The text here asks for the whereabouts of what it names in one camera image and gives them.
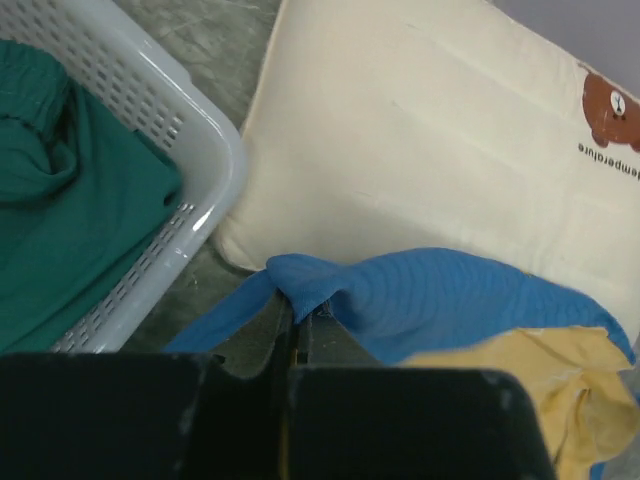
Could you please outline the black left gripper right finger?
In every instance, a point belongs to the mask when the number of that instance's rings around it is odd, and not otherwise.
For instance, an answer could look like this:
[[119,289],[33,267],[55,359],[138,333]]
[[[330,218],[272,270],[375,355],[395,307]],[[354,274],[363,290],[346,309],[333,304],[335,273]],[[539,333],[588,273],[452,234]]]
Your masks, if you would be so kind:
[[485,368],[387,367],[328,314],[299,327],[294,479],[553,479],[533,403]]

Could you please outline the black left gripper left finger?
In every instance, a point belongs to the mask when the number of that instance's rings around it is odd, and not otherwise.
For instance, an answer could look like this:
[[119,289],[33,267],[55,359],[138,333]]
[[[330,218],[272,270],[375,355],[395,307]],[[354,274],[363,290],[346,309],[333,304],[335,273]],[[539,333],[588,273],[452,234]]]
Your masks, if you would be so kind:
[[226,479],[275,462],[279,326],[263,370],[215,353],[13,353],[1,359],[5,479]]

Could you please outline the blue and yellow pillowcase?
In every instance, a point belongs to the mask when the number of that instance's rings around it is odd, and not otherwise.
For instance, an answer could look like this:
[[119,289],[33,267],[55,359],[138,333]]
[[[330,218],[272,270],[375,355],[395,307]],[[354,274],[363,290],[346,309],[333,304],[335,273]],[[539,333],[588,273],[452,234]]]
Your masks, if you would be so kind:
[[215,348],[275,294],[296,321],[319,308],[375,359],[412,367],[489,367],[532,397],[562,479],[592,479],[639,431],[621,380],[635,355],[617,320],[589,296],[459,251],[414,249],[340,265],[303,254],[270,258],[168,344]]

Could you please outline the cream pillow with bear print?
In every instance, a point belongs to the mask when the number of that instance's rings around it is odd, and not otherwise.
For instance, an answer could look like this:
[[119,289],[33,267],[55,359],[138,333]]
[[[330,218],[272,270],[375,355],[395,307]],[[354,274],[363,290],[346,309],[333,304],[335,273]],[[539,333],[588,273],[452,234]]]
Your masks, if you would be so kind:
[[259,270],[445,247],[639,334],[639,100],[486,1],[285,1],[216,242]]

